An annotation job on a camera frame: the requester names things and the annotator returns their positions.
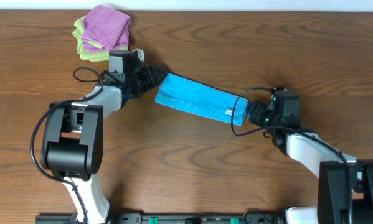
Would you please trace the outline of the blue microfibre cloth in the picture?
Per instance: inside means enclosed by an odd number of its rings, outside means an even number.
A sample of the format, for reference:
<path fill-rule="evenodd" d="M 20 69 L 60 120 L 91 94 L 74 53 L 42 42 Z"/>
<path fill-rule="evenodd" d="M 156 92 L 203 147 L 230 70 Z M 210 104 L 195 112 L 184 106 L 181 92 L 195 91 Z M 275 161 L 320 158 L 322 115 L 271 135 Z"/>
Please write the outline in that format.
<path fill-rule="evenodd" d="M 197 116 L 241 126 L 248 100 L 169 73 L 155 102 Z"/>

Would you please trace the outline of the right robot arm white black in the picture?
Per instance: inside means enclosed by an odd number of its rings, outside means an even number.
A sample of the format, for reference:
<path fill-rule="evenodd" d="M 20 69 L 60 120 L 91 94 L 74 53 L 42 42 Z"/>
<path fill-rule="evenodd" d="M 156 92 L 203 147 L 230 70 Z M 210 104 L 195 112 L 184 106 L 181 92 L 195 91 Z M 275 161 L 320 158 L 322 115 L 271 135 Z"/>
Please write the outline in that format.
<path fill-rule="evenodd" d="M 314 208 L 285 211 L 286 223 L 373 223 L 373 160 L 348 156 L 300 126 L 299 104 L 269 105 L 254 101 L 247 119 L 263 128 L 286 156 L 300 162 L 318 179 Z"/>

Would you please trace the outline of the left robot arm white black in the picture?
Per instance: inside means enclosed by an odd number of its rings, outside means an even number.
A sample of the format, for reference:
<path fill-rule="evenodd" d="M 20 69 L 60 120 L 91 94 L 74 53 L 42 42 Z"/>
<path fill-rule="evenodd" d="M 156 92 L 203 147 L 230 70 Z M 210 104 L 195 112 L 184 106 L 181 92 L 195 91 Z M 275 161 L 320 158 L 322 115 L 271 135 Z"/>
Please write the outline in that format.
<path fill-rule="evenodd" d="M 103 160 L 103 125 L 125 103 L 159 86 L 167 73 L 155 65 L 122 65 L 95 73 L 93 90 L 52 103 L 32 133 L 30 154 L 39 172 L 63 184 L 77 209 L 70 223 L 106 223 L 111 206 L 98 171 Z"/>

